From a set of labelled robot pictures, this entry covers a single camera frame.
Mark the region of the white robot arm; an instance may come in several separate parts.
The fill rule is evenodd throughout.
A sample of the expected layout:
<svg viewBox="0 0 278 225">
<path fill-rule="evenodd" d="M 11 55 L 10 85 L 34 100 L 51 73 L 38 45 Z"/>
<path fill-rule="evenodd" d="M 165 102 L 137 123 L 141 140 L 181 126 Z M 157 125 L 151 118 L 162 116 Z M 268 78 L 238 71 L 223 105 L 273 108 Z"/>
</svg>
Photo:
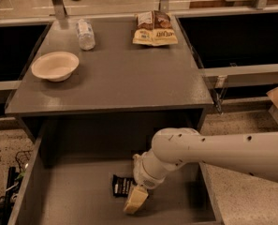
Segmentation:
<svg viewBox="0 0 278 225">
<path fill-rule="evenodd" d="M 151 148 L 133 156 L 133 177 L 124 212 L 135 214 L 148 191 L 188 163 L 206 163 L 278 182 L 278 132 L 204 136 L 189 127 L 163 128 Z"/>
</svg>

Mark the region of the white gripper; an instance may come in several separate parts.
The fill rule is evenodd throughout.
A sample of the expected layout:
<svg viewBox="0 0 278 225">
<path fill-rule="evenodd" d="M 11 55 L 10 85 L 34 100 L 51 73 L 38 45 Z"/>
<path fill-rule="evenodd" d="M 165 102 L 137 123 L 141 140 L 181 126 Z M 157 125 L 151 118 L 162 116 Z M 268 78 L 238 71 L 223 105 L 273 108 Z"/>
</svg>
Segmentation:
<svg viewBox="0 0 278 225">
<path fill-rule="evenodd" d="M 133 157 L 133 177 L 136 186 L 129 190 L 127 200 L 124 205 L 126 214 L 135 214 L 148 198 L 147 189 L 155 189 L 161 185 L 166 178 L 166 170 L 162 163 L 155 156 L 135 154 Z"/>
</svg>

